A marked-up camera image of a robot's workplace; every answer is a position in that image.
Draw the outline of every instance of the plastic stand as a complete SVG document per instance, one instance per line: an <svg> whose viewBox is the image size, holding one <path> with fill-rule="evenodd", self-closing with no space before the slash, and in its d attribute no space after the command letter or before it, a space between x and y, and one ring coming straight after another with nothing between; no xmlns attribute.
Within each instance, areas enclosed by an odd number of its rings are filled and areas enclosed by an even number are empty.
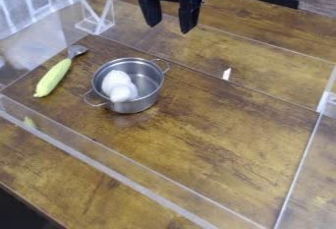
<svg viewBox="0 0 336 229"><path fill-rule="evenodd" d="M102 17L99 17L99 15L97 14L87 0L82 0L81 3L85 19L75 25L75 27L90 32L94 35L99 35L102 32L117 25L114 0L107 0Z"/></svg>

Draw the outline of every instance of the metal pot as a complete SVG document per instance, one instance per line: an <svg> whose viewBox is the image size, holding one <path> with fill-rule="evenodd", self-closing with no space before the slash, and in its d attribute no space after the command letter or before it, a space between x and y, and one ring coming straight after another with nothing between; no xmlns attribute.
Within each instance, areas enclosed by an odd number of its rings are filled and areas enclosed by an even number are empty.
<svg viewBox="0 0 336 229"><path fill-rule="evenodd" d="M154 61L162 61L167 69L163 71ZM125 71L138 87L138 99L114 103L109 96L103 93L102 84L103 79L113 70ZM93 89L85 94L86 102L99 107L106 105L111 110L123 114L138 113L149 109L159 98L159 92L165 83L165 74L170 70L170 65L161 59L145 60L142 58L123 58L109 62L101 67L94 75ZM89 100L89 95L95 91L105 99L105 103L93 104Z"/></svg>

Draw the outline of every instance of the pot rim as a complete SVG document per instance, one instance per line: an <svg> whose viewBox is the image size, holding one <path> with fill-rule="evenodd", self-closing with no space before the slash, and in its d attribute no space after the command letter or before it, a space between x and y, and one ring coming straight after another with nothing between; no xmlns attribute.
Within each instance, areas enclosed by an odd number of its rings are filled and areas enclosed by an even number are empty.
<svg viewBox="0 0 336 229"><path fill-rule="evenodd" d="M138 102L138 101L141 101L142 99L149 98L151 95L154 95L154 94L162 89L163 83L165 83L165 72L163 72L162 68L158 66L158 64L154 63L154 60L146 60L146 59L143 59L143 58L137 58L137 57L126 57L126 58L121 58L121 59L117 59L117 60L113 60L113 61L107 62L107 63L99 68L99 70L97 71L97 73L94 74L94 78L93 78L93 89L95 90L95 92L97 92L103 98L109 99L110 102L114 103L114 104L123 104L123 103ZM159 87L157 88L157 90L155 90L151 94L143 96L142 98L137 98L137 99L134 99L134 100L129 100L129 101L125 101L125 102L118 102L118 103L115 103L115 102L113 102L113 100L111 100L103 93L101 93L101 92L98 91L97 86L95 86L95 79L98 78L98 76L102 74L102 72L103 72L113 64L119 64L119 63L122 63L122 62L125 62L125 61L134 61L134 62L141 61L141 62L147 63L150 66L155 67L157 70L161 72L162 81L161 81Z"/></svg>

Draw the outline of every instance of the pot handle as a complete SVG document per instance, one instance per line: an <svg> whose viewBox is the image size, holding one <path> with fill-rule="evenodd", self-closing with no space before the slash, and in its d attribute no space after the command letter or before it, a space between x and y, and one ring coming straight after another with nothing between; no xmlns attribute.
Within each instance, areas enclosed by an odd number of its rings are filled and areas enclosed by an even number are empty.
<svg viewBox="0 0 336 229"><path fill-rule="evenodd" d="M94 89L91 89L90 91L87 91L86 93L85 93L85 101L86 101L86 103L89 104L89 105L91 105L93 107L101 107L101 106L105 106L105 105L107 105L109 103L111 103L111 102L106 102L106 103L102 103L102 104L93 104L91 102L90 102L90 100L89 100L89 95L90 95L90 93L94 91Z"/></svg>
<svg viewBox="0 0 336 229"><path fill-rule="evenodd" d="M161 62L163 62L165 63L165 65L166 65L166 70L163 71L163 73L166 74L167 72L169 72L169 70L171 69L171 66L170 66L170 64L169 64L169 62L167 61L165 61L165 60L162 60L162 59L154 59L154 60L151 60L153 62L154 61L161 61Z"/></svg>

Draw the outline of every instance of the wooden table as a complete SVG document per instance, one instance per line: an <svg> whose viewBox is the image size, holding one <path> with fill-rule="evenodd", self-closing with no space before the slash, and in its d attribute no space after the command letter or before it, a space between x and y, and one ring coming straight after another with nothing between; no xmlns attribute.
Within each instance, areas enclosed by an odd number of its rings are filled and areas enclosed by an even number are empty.
<svg viewBox="0 0 336 229"><path fill-rule="evenodd" d="M102 0L93 1L99 7ZM65 51L2 93L262 226L274 227L317 124L314 108L333 63L319 63L313 57L221 34L209 28L214 27L214 21L195 29L190 37L178 32L175 18L167 18L158 29L149 29L139 13L129 10L125 2L118 2L117 8L125 20L105 33L106 38L87 36L79 41L91 51L78 58L50 97L33 98L35 85L46 70L66 56ZM213 10L211 3L206 10ZM206 14L203 19L217 17ZM313 40L321 39L314 30L309 30L309 35ZM307 48L303 44L309 45L305 39L299 44L278 37L275 41L294 50L302 48L299 51ZM218 56L222 49L210 45L219 42L227 50L225 59ZM249 65L247 53L239 52L241 49L277 59L285 66L275 70L279 77L291 65L299 64L299 69L287 75L298 86L289 87L275 81L273 86L261 88L263 81L249 74L249 66L257 75L263 69L269 75L274 63L267 60L263 63L262 59ZM321 58L333 57L319 48L310 52ZM86 105L83 94L98 68L110 60L130 56L165 57L171 71L157 105L143 113L119 115ZM221 79L219 72L229 65L242 69L234 83ZM306 88L310 80L314 86ZM201 227L189 216L182 216L7 120L2 119L0 125L2 185L66 227Z"/></svg>

